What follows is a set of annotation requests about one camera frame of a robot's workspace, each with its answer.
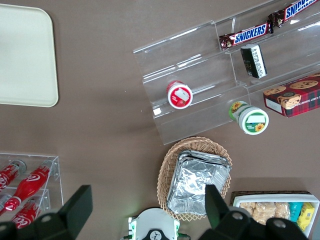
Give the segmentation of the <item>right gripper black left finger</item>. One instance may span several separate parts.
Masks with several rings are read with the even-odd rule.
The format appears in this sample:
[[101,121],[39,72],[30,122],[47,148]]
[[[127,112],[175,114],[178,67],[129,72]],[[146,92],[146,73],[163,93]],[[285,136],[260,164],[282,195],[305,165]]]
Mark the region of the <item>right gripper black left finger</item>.
[[91,185],[82,185],[58,210],[17,229],[11,221],[0,223],[2,240],[75,240],[93,211]]

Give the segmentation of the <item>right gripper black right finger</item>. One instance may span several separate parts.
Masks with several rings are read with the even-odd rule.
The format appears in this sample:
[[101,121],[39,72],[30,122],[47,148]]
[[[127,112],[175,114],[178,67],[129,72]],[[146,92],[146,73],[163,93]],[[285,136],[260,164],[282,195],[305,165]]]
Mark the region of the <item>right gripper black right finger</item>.
[[270,218],[257,223],[242,208],[230,209],[215,185],[205,186],[205,210],[211,228],[201,240],[306,240],[305,234],[290,220]]

